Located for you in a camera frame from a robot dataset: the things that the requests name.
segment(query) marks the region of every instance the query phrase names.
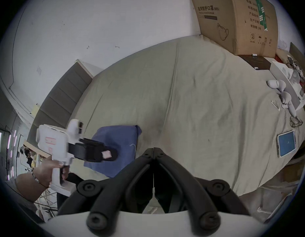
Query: white box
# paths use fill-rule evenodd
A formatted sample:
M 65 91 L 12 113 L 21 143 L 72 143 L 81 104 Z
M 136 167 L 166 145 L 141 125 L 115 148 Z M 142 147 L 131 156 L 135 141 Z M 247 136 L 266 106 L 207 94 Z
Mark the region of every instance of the white box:
M 283 63 L 280 62 L 271 62 L 270 72 L 277 80 L 282 80 L 286 83 L 284 91 L 289 93 L 292 97 L 292 103 L 296 110 L 299 110 L 305 105 L 305 93 L 302 91 L 302 87 L 299 83 L 294 83 L 293 85 L 290 82 L 290 78 L 293 73 L 293 69 L 290 69 Z

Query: person's hand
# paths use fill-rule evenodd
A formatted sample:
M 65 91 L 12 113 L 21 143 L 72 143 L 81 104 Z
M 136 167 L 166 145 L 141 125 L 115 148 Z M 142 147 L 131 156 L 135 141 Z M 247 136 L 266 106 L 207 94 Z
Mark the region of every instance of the person's hand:
M 49 183 L 52 181 L 52 172 L 53 168 L 62 168 L 63 165 L 57 161 L 52 160 L 52 156 L 49 156 L 47 159 L 43 160 L 42 163 L 34 168 L 33 173 L 39 182 L 45 187 L 49 186 Z M 69 173 L 69 166 L 63 168 L 62 179 L 66 180 Z

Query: beige bedsheet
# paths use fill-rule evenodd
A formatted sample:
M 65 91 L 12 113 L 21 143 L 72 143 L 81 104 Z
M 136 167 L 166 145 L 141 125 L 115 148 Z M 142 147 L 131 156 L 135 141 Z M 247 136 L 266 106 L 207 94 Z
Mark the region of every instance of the beige bedsheet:
M 256 71 L 208 38 L 183 37 L 118 61 L 83 93 L 72 118 L 84 123 L 84 136 L 108 125 L 139 125 L 137 154 L 160 147 L 194 176 L 226 180 L 237 195 L 255 190 L 292 158 L 278 158 L 276 136 L 293 130 L 288 110 L 278 111 L 279 92 Z M 294 128 L 297 146 L 304 122 Z M 84 179 L 102 174 L 75 160 L 71 171 Z

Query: tablet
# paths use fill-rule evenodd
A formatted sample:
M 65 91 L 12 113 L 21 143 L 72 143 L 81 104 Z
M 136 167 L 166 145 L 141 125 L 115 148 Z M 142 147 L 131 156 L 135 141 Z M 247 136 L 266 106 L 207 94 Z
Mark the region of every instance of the tablet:
M 295 131 L 282 133 L 276 137 L 278 157 L 283 157 L 296 149 Z

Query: blue tablet screen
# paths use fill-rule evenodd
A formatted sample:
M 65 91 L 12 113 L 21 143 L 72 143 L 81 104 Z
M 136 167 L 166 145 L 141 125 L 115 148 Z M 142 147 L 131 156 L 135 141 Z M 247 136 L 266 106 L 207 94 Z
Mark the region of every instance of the blue tablet screen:
M 284 156 L 296 148 L 294 131 L 278 136 L 280 156 Z

